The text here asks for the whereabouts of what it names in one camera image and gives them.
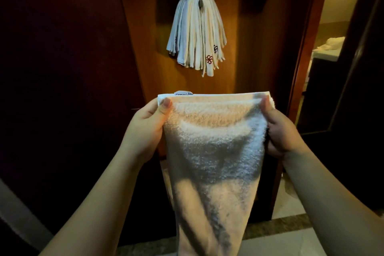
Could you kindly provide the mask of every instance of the hand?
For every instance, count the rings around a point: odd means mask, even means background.
[[[165,98],[157,107],[157,98],[139,109],[133,116],[116,155],[133,158],[141,167],[155,152],[162,127],[172,109],[172,100]]]
[[[266,152],[275,158],[284,158],[287,152],[305,152],[309,150],[295,125],[289,118],[273,108],[269,96],[262,99],[261,110],[268,121],[268,142]]]

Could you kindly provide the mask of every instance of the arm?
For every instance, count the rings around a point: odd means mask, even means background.
[[[115,255],[137,174],[162,134],[172,101],[157,99],[132,118],[121,146],[70,219],[41,252],[46,255]]]
[[[268,99],[267,152],[281,158],[313,228],[330,256],[383,255],[384,222],[325,168],[300,137],[295,125]]]

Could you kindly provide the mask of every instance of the folded towel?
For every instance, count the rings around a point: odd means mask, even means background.
[[[178,255],[237,255],[264,156],[265,95],[158,96],[173,101],[164,132]]]
[[[185,67],[214,75],[224,59],[227,44],[223,22],[214,0],[180,0],[175,12],[167,50]]]

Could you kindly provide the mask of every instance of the white towel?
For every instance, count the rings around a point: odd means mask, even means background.
[[[173,101],[164,132],[178,255],[237,255],[264,156],[264,95],[158,96]]]
[[[185,67],[214,75],[224,59],[227,44],[223,22],[214,0],[180,0],[175,12],[167,50]]]

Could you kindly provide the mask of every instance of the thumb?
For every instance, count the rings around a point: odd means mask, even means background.
[[[169,113],[170,113],[170,110],[172,109],[172,100],[170,100],[168,97],[166,97],[162,102],[161,104],[159,105],[159,107],[157,108],[157,110],[155,111],[155,113],[151,116],[151,120],[154,121],[154,123],[156,125],[160,125],[160,126],[163,126],[163,124],[165,123],[165,121],[168,119],[169,117]]]
[[[260,104],[260,108],[266,120],[270,123],[276,123],[279,116],[279,111],[276,108],[273,108],[269,100],[269,95],[263,97]]]

